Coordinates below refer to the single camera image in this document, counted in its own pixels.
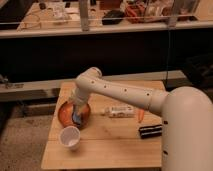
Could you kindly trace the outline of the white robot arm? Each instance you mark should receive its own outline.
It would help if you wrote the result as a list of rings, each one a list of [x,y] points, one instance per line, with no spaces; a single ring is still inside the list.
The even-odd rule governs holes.
[[[162,118],[162,171],[213,171],[213,102],[201,90],[170,92],[113,83],[92,67],[78,75],[71,99],[76,107],[92,93],[104,95]]]

